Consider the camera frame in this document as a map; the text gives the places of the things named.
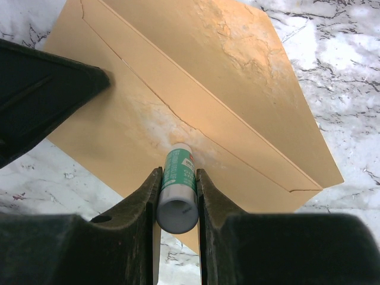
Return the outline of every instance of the green glue stick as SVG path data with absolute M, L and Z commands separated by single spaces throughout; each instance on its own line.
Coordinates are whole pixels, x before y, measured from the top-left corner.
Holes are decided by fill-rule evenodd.
M 195 164 L 186 144 L 175 144 L 166 157 L 157 222 L 174 234 L 186 233 L 198 222 Z

